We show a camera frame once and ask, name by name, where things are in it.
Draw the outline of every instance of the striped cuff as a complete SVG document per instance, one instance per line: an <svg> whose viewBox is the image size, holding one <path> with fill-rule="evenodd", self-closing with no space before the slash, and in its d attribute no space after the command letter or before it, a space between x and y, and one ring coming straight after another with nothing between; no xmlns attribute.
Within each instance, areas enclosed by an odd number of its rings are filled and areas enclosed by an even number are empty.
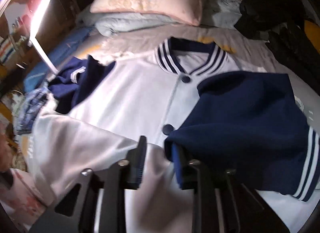
<svg viewBox="0 0 320 233"><path fill-rule="evenodd" d="M317 186L316 186L316 190L320 190L320 178L319 178L319 180L318 180L318 184L317 184Z"/></svg>
<svg viewBox="0 0 320 233"><path fill-rule="evenodd" d="M308 201L320 176L319 135L310 127L308 133L308 151L304 162L300 183L293 197Z"/></svg>

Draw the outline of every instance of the black clamp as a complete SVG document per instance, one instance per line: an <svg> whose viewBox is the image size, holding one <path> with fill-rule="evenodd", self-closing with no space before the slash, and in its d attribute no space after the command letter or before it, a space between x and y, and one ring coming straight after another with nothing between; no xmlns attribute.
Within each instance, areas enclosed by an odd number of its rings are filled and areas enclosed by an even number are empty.
<svg viewBox="0 0 320 233"><path fill-rule="evenodd" d="M180 188L194 189L192 233L290 233L256 190L237 182L235 170L213 173L176 144L172 160Z"/></svg>

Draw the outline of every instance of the metal screw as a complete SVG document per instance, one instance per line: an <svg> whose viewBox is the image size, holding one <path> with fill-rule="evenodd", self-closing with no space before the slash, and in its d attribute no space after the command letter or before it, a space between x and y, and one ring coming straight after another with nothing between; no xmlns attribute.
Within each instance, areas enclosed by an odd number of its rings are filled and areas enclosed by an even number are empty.
<svg viewBox="0 0 320 233"><path fill-rule="evenodd" d="M200 164L200 161L199 161L199 160L192 159L192 160L190 160L189 164L190 164L190 165L199 165L199 164Z"/></svg>
<svg viewBox="0 0 320 233"><path fill-rule="evenodd" d="M128 160L126 160L126 159L122 159L122 160L118 161L118 164L120 166L127 166L129 163L130 162Z"/></svg>
<svg viewBox="0 0 320 233"><path fill-rule="evenodd" d="M92 169L85 169L81 172L81 174L84 176L88 176L90 173L92 173Z"/></svg>
<svg viewBox="0 0 320 233"><path fill-rule="evenodd" d="M226 170L226 173L227 174L229 174L229 175L234 175L234 174L236 174L236 169L228 169L228 170Z"/></svg>

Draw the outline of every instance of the navy snap button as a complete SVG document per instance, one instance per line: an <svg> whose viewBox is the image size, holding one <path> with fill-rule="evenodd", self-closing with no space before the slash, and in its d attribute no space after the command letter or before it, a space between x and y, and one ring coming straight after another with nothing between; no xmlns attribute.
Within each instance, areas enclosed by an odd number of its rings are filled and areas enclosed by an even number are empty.
<svg viewBox="0 0 320 233"><path fill-rule="evenodd" d="M172 125L164 125L162 127L162 132L165 134L165 135L169 135L171 132L174 131L174 127Z"/></svg>
<svg viewBox="0 0 320 233"><path fill-rule="evenodd" d="M191 78L188 77L188 76L183 76L183 77L181 78L181 81L182 81L183 83L190 83L190 82L191 82Z"/></svg>

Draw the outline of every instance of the white lamp arm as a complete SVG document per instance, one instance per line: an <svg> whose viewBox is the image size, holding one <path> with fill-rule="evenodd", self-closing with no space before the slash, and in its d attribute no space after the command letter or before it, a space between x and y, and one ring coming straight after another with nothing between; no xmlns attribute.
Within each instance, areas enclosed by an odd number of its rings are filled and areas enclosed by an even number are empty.
<svg viewBox="0 0 320 233"><path fill-rule="evenodd" d="M52 73L57 75L59 72L58 69L56 69L54 64L52 64L52 62L50 61L50 59L48 58L48 56L46 55L44 50L41 48L41 46L40 46L39 42L36 40L36 38L31 37L30 41L32 42L32 44L35 47L36 51L38 52L39 56L42 58L42 60L47 64L49 69L52 71Z"/></svg>

